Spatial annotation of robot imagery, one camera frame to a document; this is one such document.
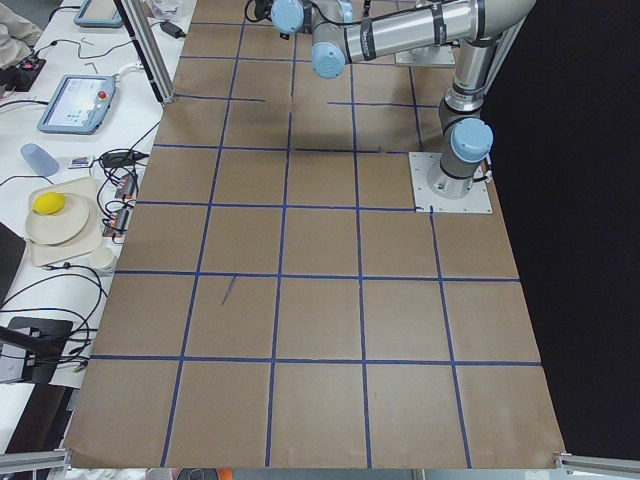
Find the black power adapter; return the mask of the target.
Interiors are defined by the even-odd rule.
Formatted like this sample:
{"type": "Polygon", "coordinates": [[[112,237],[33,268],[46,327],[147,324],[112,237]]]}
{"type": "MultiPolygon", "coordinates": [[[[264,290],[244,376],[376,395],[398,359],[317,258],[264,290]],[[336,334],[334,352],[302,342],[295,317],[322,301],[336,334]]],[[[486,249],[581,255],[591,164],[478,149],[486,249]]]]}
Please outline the black power adapter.
{"type": "Polygon", "coordinates": [[[168,21],[168,20],[164,20],[160,23],[160,29],[166,33],[167,35],[171,36],[172,38],[175,39],[180,39],[180,38],[185,38],[186,37],[186,33],[185,31],[179,27],[178,25],[168,21]]]}

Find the teach pendant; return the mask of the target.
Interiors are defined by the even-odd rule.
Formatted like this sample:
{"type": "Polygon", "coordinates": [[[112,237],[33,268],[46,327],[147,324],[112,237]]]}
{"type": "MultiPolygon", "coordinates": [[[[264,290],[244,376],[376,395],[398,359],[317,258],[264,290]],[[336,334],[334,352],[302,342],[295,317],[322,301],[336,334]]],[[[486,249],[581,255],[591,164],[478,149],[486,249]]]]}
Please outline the teach pendant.
{"type": "Polygon", "coordinates": [[[83,28],[119,28],[123,25],[113,0],[84,0],[74,23],[83,28]]]}
{"type": "Polygon", "coordinates": [[[65,75],[37,128],[43,133],[93,134],[116,93],[114,76],[65,75]]]}

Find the aluminium frame post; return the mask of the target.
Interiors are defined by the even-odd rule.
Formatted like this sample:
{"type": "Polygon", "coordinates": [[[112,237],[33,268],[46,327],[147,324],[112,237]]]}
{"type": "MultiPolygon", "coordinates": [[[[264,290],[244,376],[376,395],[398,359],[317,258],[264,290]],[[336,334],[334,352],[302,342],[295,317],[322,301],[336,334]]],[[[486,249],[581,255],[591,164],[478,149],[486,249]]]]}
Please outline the aluminium frame post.
{"type": "Polygon", "coordinates": [[[175,99],[175,89],[141,2],[114,0],[114,4],[133,42],[156,100],[161,104],[172,103],[175,99]]]}

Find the white paper cup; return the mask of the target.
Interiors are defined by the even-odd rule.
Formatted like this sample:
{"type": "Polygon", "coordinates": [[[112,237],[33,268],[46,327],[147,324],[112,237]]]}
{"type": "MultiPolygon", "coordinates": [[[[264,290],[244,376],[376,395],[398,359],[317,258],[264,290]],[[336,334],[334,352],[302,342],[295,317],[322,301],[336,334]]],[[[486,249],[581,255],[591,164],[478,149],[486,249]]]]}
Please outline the white paper cup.
{"type": "Polygon", "coordinates": [[[95,249],[89,256],[89,267],[99,275],[110,275],[114,272],[118,257],[109,247],[95,249]]]}

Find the black stand base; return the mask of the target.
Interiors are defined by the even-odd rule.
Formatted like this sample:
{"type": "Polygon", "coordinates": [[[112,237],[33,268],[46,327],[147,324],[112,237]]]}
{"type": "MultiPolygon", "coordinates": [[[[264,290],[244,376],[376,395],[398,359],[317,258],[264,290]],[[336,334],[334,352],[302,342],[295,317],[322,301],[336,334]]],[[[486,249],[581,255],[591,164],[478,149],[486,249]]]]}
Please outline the black stand base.
{"type": "Polygon", "coordinates": [[[49,384],[73,323],[17,316],[1,327],[1,383],[49,384]]]}

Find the yellow lemon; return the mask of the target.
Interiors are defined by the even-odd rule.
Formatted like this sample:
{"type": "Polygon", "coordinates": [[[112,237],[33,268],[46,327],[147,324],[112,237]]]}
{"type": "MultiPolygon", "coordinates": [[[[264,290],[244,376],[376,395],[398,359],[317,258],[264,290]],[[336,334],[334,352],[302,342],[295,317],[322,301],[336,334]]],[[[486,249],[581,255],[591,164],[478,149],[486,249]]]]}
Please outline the yellow lemon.
{"type": "Polygon", "coordinates": [[[33,202],[32,210],[39,215],[53,215],[60,212],[66,204],[65,196],[58,192],[46,192],[33,202]]]}

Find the blue plastic cup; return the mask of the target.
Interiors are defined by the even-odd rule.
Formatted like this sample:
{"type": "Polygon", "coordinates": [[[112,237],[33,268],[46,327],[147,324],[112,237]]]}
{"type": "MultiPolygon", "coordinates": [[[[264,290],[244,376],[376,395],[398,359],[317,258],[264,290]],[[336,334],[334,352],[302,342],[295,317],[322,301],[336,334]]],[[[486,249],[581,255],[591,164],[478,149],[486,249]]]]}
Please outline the blue plastic cup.
{"type": "Polygon", "coordinates": [[[58,161],[37,144],[24,144],[20,153],[36,175],[50,177],[59,171],[58,161]]]}

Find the beige round plate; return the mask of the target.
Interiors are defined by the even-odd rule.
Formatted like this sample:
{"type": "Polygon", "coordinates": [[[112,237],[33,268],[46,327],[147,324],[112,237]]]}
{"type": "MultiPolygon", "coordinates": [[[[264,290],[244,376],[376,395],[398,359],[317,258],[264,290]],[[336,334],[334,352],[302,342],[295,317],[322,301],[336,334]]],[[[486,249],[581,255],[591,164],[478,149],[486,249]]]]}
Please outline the beige round plate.
{"type": "Polygon", "coordinates": [[[30,240],[44,245],[56,245],[76,236],[89,219],[88,201],[80,195],[67,194],[65,207],[53,215],[27,215],[25,229],[30,240]]]}

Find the beige tray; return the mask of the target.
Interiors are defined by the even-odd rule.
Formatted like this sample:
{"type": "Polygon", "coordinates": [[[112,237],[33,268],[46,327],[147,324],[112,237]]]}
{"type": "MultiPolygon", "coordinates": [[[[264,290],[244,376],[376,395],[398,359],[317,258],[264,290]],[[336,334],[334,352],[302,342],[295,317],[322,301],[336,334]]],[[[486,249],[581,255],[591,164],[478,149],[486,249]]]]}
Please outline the beige tray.
{"type": "Polygon", "coordinates": [[[79,178],[33,191],[25,222],[29,258],[34,266],[45,266],[91,253],[102,245],[102,227],[96,202],[97,182],[79,178]],[[41,215],[33,210],[42,195],[54,192],[65,197],[61,211],[41,215]]]}

